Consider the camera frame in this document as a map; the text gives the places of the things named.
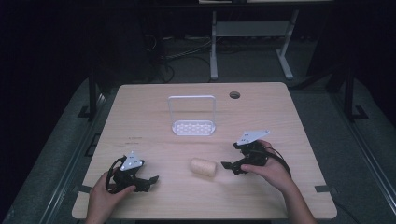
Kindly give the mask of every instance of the white plastic basket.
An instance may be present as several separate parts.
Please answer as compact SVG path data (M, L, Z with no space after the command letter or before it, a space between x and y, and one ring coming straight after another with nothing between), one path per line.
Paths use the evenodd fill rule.
M208 99L212 101L211 119L175 119L172 102L176 99L186 100L186 102L191 102L194 99ZM172 131L175 134L209 136L216 130L216 98L213 95L170 96L168 98L168 105L172 121Z

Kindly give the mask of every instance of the beige object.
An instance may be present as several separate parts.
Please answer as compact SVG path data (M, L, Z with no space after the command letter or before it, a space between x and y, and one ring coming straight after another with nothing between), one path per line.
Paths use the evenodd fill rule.
M194 158L191 160L190 168L193 173L198 175L207 175L213 177L216 174L216 163L213 161Z
M240 93L239 99L230 92ZM167 99L172 95L216 97L216 130L210 136L177 136ZM93 187L103 172L133 151L145 164L136 174L160 179L149 192L128 195L112 217L123 219L277 219L287 218L282 194L262 177L235 175L220 165L216 178L197 178L192 158L239 161L233 147L243 131L270 130L270 142L288 163L316 218L337 214L288 88L283 83L148 84L120 87L93 154L83 185ZM85 218L89 194L79 192L73 217Z

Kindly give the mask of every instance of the cable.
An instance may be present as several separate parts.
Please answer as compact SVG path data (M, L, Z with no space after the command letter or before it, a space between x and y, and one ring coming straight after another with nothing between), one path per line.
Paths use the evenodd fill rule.
M243 50L241 50L242 45L240 43L238 43L238 41L232 41L231 39L225 39L224 41L221 41L218 45L217 45L217 50L216 52L218 54L235 54L235 53L239 53Z
M154 35L145 35L145 37L150 37L153 40L153 46L149 49L146 49L147 51L152 51L157 47L157 38L155 38Z
M210 47L211 43L212 43L212 41L208 41L208 42L204 43L203 45L201 45L201 46L199 46L197 48L189 49L189 50L186 50L184 52L181 52L181 53L178 53L178 54L174 54L174 55L170 55L170 56L162 56L161 58L165 59L165 60L166 59L175 59L175 58L183 57L183 56L190 55L190 54L193 54L193 53L198 53L198 52Z
M160 79L163 83L169 83L175 76L175 69L170 65L165 65L164 67L166 72L168 72L168 69L170 69L172 74L171 77L169 77L169 79L166 80L164 73L161 71L161 69L159 69L158 72L160 73Z
M107 172L107 177L106 177L106 190L111 190L110 189L110 178L111 176L113 176L113 169L114 166L118 163L118 162L123 162L123 158L119 158L116 161L113 162L113 164L110 166L110 169Z
M184 36L184 39L188 40L190 42L193 42L193 43L204 43L204 42L210 40L210 37L209 36L187 35L187 36Z
M341 208L342 210L344 210L345 213L347 213L357 224L361 224L357 218L355 218L355 216L352 215L352 213L350 213L343 205L341 205L339 202L337 202L336 200L333 200L335 206Z
M205 60L205 59L203 59L203 58L201 58L201 57L198 57L198 56L183 56L183 57L175 58L175 59L170 60L170 61L168 61L168 62L172 62L172 61L175 61L175 60L181 60L181 59L198 59L198 60L204 62L205 64L207 64L207 66L209 66L209 68L210 68L210 63L209 63L207 60Z
M276 149L274 149L273 147L266 147L266 146L263 146L263 147L272 149L282 160L285 160L285 159L283 159L283 156Z

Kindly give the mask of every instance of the white metal frame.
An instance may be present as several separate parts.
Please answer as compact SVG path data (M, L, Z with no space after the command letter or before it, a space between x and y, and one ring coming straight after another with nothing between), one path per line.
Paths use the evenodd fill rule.
M299 10L294 10L289 21L217 21L216 11L212 20L212 50L210 52L210 78L218 79L218 62L216 57L216 41L218 36L285 36L285 43L276 50L286 79L293 79L286 51L293 34Z

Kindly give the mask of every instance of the foam cylinder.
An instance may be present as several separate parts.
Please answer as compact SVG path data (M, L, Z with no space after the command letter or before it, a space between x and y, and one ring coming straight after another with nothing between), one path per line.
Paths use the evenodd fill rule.
M216 163L203 159L193 158L191 160L190 168L193 173L199 175L215 176Z

